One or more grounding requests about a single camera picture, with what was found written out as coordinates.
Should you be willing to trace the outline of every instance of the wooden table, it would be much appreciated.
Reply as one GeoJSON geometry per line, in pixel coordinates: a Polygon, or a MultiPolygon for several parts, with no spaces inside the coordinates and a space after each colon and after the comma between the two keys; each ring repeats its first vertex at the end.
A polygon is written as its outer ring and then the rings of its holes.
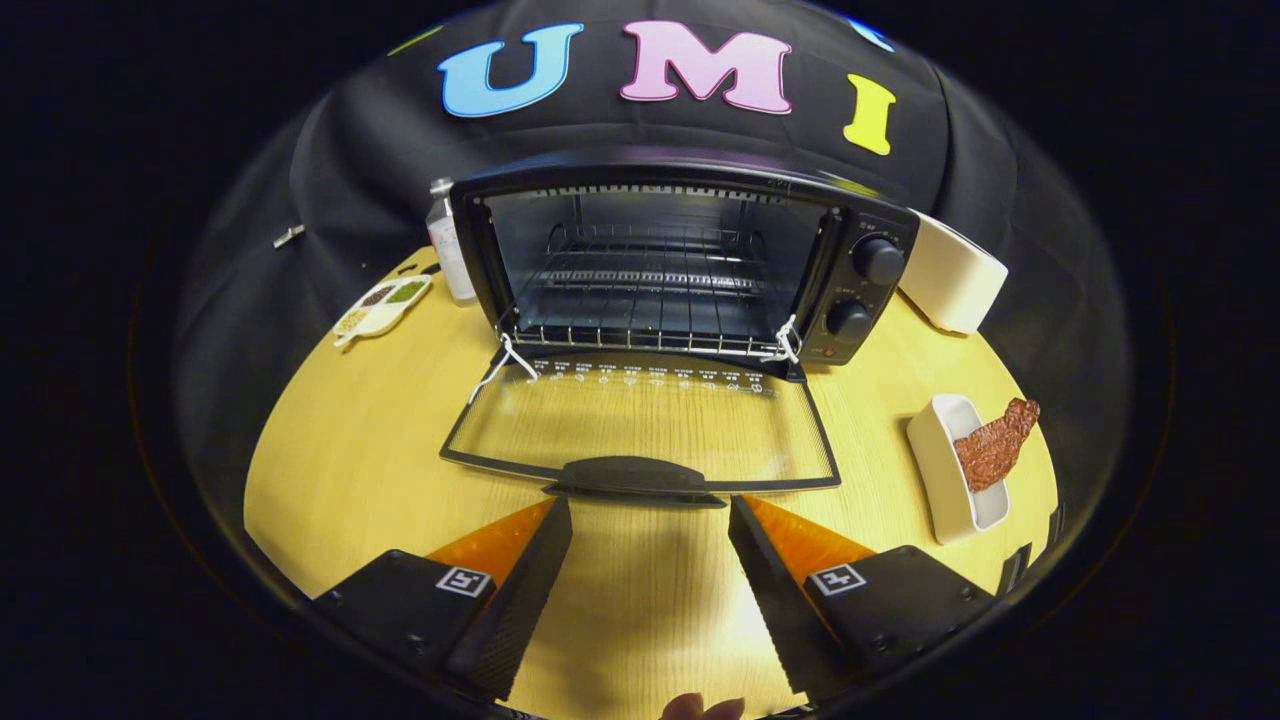
{"type": "MultiPolygon", "coordinates": [[[[434,261],[426,247],[402,266],[434,261]]],[[[323,340],[259,439],[244,528],[310,597],[389,548],[425,555],[547,497],[544,482],[439,457],[498,347],[481,309],[456,306],[443,274],[435,283],[388,334],[344,348],[323,340]]],[[[849,365],[813,369],[809,383],[844,483],[769,501],[876,551],[920,547],[988,592],[1019,547],[1043,551],[1057,491],[1038,427],[1007,479],[1009,518],[946,547],[933,538],[906,421],[937,393],[968,396],[983,420],[1023,397],[982,337],[938,332],[899,296],[849,365]]],[[[657,717],[691,691],[708,705],[745,697],[748,717],[805,702],[787,687],[727,511],[575,500],[572,514],[512,707],[612,720],[657,717]]]]}

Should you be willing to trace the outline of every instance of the letter m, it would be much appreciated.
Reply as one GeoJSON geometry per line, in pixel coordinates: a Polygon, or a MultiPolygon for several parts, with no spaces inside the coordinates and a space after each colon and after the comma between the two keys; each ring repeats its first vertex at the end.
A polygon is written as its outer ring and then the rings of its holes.
{"type": "Polygon", "coordinates": [[[782,59],[791,46],[781,40],[740,32],[712,53],[682,23],[640,20],[625,29],[636,37],[636,76],[622,87],[627,100],[671,100],[680,95],[680,88],[667,82],[669,65],[699,100],[710,97],[733,73],[726,102],[777,115],[791,111],[791,102],[782,96],[782,59]]]}

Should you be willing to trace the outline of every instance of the open oven door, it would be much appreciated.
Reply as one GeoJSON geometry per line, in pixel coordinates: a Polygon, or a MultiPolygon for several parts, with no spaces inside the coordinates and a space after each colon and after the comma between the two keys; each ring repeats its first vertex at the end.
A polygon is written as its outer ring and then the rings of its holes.
{"type": "Polygon", "coordinates": [[[552,495],[723,506],[710,493],[840,484],[806,382],[696,356],[494,356],[440,456],[552,495]]]}

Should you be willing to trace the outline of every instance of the control panel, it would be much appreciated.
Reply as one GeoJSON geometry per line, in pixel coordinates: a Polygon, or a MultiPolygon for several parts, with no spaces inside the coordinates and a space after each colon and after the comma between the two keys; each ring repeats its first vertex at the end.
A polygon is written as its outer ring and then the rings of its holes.
{"type": "Polygon", "coordinates": [[[856,213],[842,232],[800,360],[842,365],[861,346],[893,297],[911,255],[918,218],[856,213]]]}

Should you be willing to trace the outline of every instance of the finger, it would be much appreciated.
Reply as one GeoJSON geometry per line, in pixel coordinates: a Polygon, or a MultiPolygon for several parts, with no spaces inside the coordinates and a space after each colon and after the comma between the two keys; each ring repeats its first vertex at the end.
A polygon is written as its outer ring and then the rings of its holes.
{"type": "Polygon", "coordinates": [[[746,712],[746,701],[744,698],[726,700],[724,702],[713,705],[703,715],[703,720],[741,720],[744,712],[746,712]]]}
{"type": "Polygon", "coordinates": [[[703,693],[678,694],[662,708],[662,720],[698,720],[703,716],[703,693]]]}

